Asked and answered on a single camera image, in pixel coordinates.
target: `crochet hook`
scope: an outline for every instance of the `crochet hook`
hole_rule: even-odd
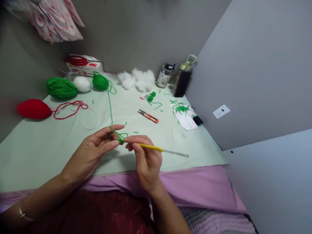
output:
[[[160,152],[167,152],[167,153],[173,153],[173,154],[177,154],[180,155],[182,157],[189,157],[188,154],[182,154],[182,153],[178,153],[178,152],[174,152],[174,151],[169,151],[169,150],[165,150],[163,148],[157,147],[157,146],[150,146],[150,145],[145,145],[145,144],[141,144],[138,143],[139,146],[146,148],[146,149],[151,149],[151,150],[156,150],[156,151],[160,151]]]

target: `white wall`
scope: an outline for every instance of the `white wall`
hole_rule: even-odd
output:
[[[260,234],[312,233],[311,139],[312,129],[224,151]]]
[[[30,23],[0,7],[0,142],[23,119],[18,104],[47,96],[46,81],[61,75],[63,59],[58,43],[51,46]]]
[[[137,67],[156,78],[198,55],[231,0],[73,0],[85,28],[72,52],[104,61],[109,72]]]
[[[311,0],[231,2],[186,92],[221,149],[312,128],[311,22]]]

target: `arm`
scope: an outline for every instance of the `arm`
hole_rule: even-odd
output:
[[[124,139],[129,151],[136,155],[136,175],[140,185],[152,200],[153,215],[159,233],[189,234],[188,226],[159,178],[162,155],[158,151],[143,149],[136,143],[153,145],[147,136],[131,136]]]
[[[120,130],[124,125],[114,125],[112,128]],[[110,133],[111,129],[106,127],[84,139],[59,175],[22,200],[21,210],[26,217],[42,218],[85,182],[93,174],[102,156],[119,145],[118,141],[109,140]],[[22,201],[0,215],[8,227],[17,228],[29,224],[30,221],[20,218],[19,207]]]

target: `plastic bottle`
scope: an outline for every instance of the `plastic bottle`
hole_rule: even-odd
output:
[[[193,57],[193,58],[195,58],[195,60],[193,62],[190,62],[189,57]],[[169,85],[170,89],[172,89],[173,91],[176,90],[176,86],[178,85],[181,72],[191,71],[192,65],[193,65],[193,63],[195,63],[196,60],[197,60],[197,57],[195,55],[189,55],[188,56],[188,59],[184,63],[181,64],[179,71],[177,71],[175,77],[172,79],[171,84]]]

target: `orange scissors handle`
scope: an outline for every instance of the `orange scissors handle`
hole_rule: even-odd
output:
[[[150,114],[148,113],[144,113],[144,117],[145,118],[148,118],[149,120],[153,121],[154,123],[158,123],[158,119],[156,119],[154,116],[151,116]]]

